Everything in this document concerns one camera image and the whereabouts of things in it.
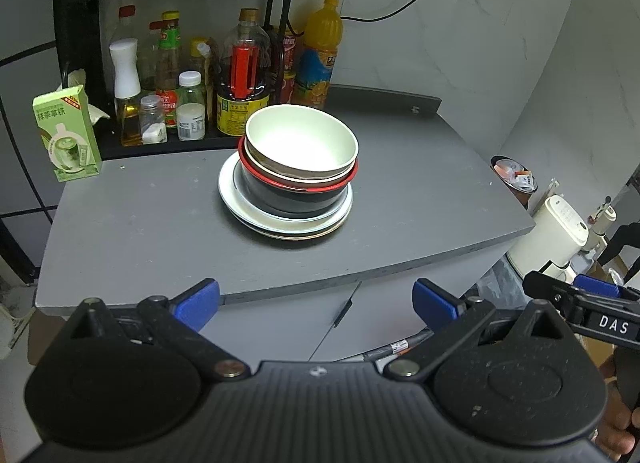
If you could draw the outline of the right hand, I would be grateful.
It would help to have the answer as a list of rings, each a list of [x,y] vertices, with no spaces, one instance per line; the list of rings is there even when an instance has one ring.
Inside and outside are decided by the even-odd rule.
[[[623,455],[630,454],[636,446],[637,437],[630,431],[631,426],[639,428],[639,409],[630,410],[623,402],[617,387],[614,356],[606,359],[599,368],[608,384],[608,403],[600,420],[594,443],[614,462]]]

